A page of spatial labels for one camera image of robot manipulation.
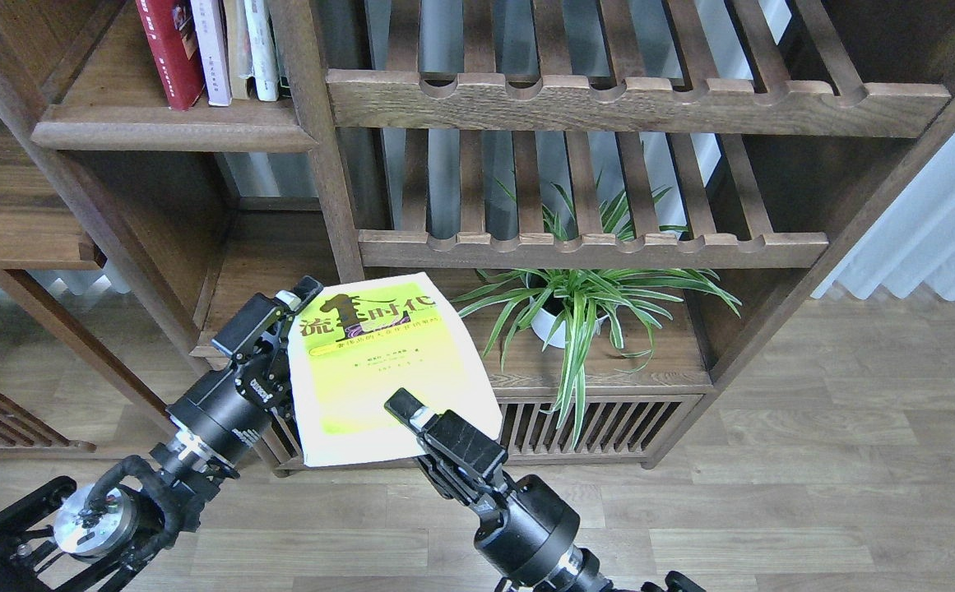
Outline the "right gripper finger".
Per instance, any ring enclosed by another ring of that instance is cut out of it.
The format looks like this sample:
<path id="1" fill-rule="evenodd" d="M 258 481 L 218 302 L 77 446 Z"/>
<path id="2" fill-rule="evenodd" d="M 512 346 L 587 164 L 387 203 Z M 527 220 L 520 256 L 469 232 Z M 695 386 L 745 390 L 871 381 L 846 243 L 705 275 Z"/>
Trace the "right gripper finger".
<path id="1" fill-rule="evenodd" d="M 503 486 L 508 453 L 451 409 L 434 413 L 403 387 L 384 409 L 415 435 L 424 454 L 415 457 L 433 486 Z"/>

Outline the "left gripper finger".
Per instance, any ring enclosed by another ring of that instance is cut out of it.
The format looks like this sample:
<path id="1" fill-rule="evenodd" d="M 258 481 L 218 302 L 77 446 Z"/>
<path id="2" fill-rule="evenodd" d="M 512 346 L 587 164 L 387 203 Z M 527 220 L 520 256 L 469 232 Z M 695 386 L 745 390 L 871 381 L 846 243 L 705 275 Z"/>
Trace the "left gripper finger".
<path id="1" fill-rule="evenodd" d="M 274 298 L 255 294 L 211 340 L 219 352 L 230 361 L 241 363 L 259 351 L 264 334 L 271 335 L 271 343 L 278 341 L 283 327 L 290 327 L 295 316 L 304 310 L 324 289 L 322 282 L 311 276 L 301 278 L 290 291 L 279 291 Z"/>

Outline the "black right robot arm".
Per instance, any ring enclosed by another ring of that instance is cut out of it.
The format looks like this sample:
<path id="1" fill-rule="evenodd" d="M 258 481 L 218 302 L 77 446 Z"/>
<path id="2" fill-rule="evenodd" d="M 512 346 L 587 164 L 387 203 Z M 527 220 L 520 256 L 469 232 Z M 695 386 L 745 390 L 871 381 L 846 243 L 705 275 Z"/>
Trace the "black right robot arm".
<path id="1" fill-rule="evenodd" d="M 416 435 L 424 453 L 415 461 L 438 493 L 480 518 L 474 547 L 501 574 L 498 591 L 615 589 L 598 557 L 575 546 L 579 515 L 537 475 L 511 479 L 498 442 L 450 409 L 434 413 L 402 388 L 384 408 Z"/>

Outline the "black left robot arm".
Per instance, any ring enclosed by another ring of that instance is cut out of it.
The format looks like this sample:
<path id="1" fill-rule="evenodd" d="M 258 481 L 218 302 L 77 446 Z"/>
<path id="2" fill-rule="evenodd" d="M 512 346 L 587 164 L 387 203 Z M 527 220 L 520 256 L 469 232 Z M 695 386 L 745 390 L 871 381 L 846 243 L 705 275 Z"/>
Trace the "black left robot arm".
<path id="1" fill-rule="evenodd" d="M 171 405 L 177 433 L 149 460 L 124 458 L 84 488 L 60 476 L 1 511 L 0 591 L 48 590 L 40 573 L 63 556 L 85 569 L 60 590 L 120 591 L 180 533 L 194 532 L 240 458 L 288 416 L 288 333 L 320 292 L 307 276 L 273 298 L 252 296 L 213 340 L 228 364 Z"/>

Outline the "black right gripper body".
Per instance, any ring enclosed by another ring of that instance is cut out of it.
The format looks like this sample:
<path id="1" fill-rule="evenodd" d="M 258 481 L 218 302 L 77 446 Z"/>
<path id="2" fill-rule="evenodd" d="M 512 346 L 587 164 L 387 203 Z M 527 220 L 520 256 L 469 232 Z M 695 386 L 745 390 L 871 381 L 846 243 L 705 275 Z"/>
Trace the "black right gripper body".
<path id="1" fill-rule="evenodd" d="M 443 454 L 416 457 L 416 464 L 446 499 L 480 518 L 474 547 L 503 576 L 504 589 L 571 589 L 580 574 L 574 540 L 579 515 L 536 475 L 515 483 L 498 453 L 484 471 Z"/>

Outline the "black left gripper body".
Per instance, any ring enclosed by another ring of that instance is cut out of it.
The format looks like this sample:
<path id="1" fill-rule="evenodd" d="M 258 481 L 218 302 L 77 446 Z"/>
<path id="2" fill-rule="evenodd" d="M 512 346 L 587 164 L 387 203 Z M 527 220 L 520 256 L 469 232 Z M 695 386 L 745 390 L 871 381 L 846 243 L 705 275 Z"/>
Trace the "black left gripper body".
<path id="1" fill-rule="evenodd" d="M 290 369 L 281 330 L 264 332 L 230 354 L 228 366 L 211 371 L 169 407 L 178 431 L 170 443 L 181 465 L 233 467 L 255 450 L 269 467 L 279 464 L 266 435 L 290 413 Z"/>

